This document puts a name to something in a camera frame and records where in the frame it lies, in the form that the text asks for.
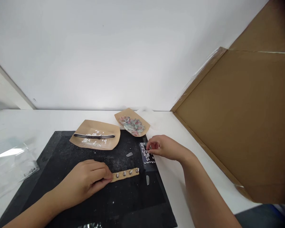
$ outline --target brown paper tray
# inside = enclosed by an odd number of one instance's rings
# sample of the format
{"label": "brown paper tray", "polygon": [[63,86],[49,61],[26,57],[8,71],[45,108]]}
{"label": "brown paper tray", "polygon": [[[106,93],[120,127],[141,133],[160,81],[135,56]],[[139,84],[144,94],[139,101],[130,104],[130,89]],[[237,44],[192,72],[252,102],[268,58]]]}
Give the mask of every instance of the brown paper tray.
{"label": "brown paper tray", "polygon": [[95,130],[98,130],[101,135],[115,135],[115,138],[107,139],[106,143],[101,139],[91,139],[90,142],[82,142],[84,138],[72,136],[70,142],[78,147],[98,150],[112,150],[116,147],[120,138],[120,129],[119,126],[113,124],[94,120],[85,120],[76,130],[75,134],[93,134],[96,132]]}
{"label": "brown paper tray", "polygon": [[127,108],[127,109],[115,114],[115,118],[116,118],[117,122],[123,127],[123,125],[119,122],[119,119],[122,116],[127,116],[127,117],[130,117],[131,119],[139,119],[141,121],[141,123],[145,126],[145,130],[142,133],[140,133],[140,136],[135,136],[135,137],[144,136],[148,132],[148,130],[150,128],[150,124],[148,124],[147,121],[145,121],[143,118],[141,118],[132,109]]}

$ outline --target left hand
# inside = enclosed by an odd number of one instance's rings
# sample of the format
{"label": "left hand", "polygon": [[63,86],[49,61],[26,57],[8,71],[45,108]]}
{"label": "left hand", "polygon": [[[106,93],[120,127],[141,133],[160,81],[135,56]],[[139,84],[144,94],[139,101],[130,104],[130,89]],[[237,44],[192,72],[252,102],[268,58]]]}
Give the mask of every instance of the left hand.
{"label": "left hand", "polygon": [[113,179],[103,162],[86,160],[78,163],[72,171],[48,192],[60,211],[73,207],[104,188]]}

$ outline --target black cutting mat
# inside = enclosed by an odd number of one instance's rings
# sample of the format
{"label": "black cutting mat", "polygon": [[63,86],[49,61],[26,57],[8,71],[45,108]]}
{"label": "black cutting mat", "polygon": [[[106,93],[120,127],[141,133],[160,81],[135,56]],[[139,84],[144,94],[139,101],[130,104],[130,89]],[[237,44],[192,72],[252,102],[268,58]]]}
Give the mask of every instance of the black cutting mat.
{"label": "black cutting mat", "polygon": [[0,227],[57,186],[78,162],[87,159],[105,162],[113,173],[138,167],[140,174],[108,184],[86,201],[59,214],[47,227],[74,228],[100,222],[104,228],[177,226],[157,167],[155,171],[144,169],[140,143],[146,141],[145,137],[133,137],[121,130],[113,150],[93,150],[69,142],[73,133],[53,134],[37,160],[40,171],[23,182],[1,217]]}

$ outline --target white table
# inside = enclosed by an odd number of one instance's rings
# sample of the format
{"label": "white table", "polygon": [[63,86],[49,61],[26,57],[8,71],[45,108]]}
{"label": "white table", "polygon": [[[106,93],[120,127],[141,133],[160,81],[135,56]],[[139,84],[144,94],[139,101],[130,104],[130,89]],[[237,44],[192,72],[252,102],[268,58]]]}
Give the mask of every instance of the white table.
{"label": "white table", "polygon": [[[117,111],[2,110],[0,111],[0,142],[16,137],[26,143],[38,158],[54,131],[76,130],[85,119],[118,125],[114,117],[115,113]],[[258,205],[247,200],[235,189],[173,113],[144,112],[141,115],[151,124],[147,133],[148,138],[165,134],[196,154],[234,214]],[[155,156],[155,160],[178,227],[194,227],[186,203],[185,179],[181,165],[159,156]],[[19,186],[0,198],[0,217]]]}

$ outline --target clear plastic bag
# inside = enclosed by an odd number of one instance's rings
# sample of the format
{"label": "clear plastic bag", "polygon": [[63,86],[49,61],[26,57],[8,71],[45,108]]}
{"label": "clear plastic bag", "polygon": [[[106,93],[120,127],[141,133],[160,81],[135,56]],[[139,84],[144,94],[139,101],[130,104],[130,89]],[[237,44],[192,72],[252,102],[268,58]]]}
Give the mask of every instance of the clear plastic bag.
{"label": "clear plastic bag", "polygon": [[26,144],[0,154],[0,197],[39,170]]}

